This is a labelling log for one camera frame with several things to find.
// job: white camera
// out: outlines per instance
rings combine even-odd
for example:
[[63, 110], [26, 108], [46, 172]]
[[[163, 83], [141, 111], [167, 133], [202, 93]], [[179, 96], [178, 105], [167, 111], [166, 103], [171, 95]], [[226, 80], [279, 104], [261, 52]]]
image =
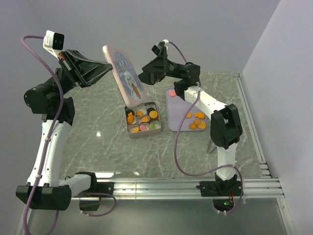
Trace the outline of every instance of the white camera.
[[47, 30], [45, 33], [44, 47], [53, 50], [62, 50], [64, 44], [64, 34]]

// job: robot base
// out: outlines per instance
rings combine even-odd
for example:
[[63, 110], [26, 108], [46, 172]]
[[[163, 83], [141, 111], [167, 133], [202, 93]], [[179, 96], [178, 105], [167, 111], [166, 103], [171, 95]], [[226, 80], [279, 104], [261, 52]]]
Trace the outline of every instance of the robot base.
[[[241, 194], [241, 182], [237, 180], [237, 175], [223, 181], [215, 174], [215, 181], [201, 181], [197, 188], [201, 191], [201, 197], [233, 198]], [[234, 207], [234, 202], [232, 199], [213, 199], [213, 205], [219, 211], [230, 211]]]
[[[32, 186], [18, 186], [16, 196], [25, 204], [32, 190]], [[36, 187], [30, 203], [31, 209], [65, 211], [71, 200], [71, 189], [63, 187]]]

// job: pink ball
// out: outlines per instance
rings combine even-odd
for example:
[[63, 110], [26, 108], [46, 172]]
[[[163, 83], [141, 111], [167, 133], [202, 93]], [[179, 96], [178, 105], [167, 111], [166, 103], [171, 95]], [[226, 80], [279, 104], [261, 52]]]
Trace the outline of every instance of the pink ball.
[[147, 130], [147, 127], [146, 127], [145, 125], [141, 125], [141, 126], [139, 126], [139, 129], [140, 129], [141, 131], [146, 131], [146, 130]]

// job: purple tray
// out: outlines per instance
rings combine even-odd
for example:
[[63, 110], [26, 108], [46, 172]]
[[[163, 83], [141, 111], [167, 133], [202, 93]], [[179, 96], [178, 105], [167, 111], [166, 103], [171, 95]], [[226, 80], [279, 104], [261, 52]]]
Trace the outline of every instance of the purple tray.
[[[173, 88], [168, 88], [166, 90], [166, 107], [167, 107], [167, 119], [168, 119], [168, 127], [171, 131], [177, 131], [178, 126], [181, 122], [181, 119], [184, 117], [184, 113], [190, 108], [191, 103], [182, 100], [179, 96], [171, 97], [169, 95], [170, 91], [173, 91]], [[200, 109], [197, 107], [193, 107], [190, 111], [192, 113], [191, 118], [186, 118], [180, 131], [204, 131], [197, 128], [196, 130], [191, 130], [189, 125], [194, 122], [196, 119], [194, 113], [202, 113]]]

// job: marble tabletop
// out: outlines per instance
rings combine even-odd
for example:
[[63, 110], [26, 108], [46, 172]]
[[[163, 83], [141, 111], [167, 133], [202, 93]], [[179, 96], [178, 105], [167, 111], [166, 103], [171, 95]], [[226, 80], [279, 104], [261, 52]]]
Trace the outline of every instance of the marble tabletop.
[[[104, 178], [184, 177], [174, 162], [176, 132], [168, 128], [167, 120], [165, 92], [173, 87], [174, 81], [177, 79], [165, 78], [154, 86], [144, 84], [147, 101], [157, 104], [162, 129], [159, 134], [139, 139], [128, 136], [125, 104], [110, 72], [92, 87], [75, 88], [67, 93], [66, 97], [74, 99], [76, 114], [63, 151], [61, 179], [78, 171], [96, 172], [98, 177]], [[203, 72], [201, 83], [217, 100], [238, 107], [244, 132], [237, 147], [236, 166], [244, 177], [261, 177], [233, 74]], [[199, 173], [217, 166], [217, 150], [210, 152], [212, 144], [209, 143], [209, 126], [205, 131], [180, 134], [177, 154], [185, 171]]]

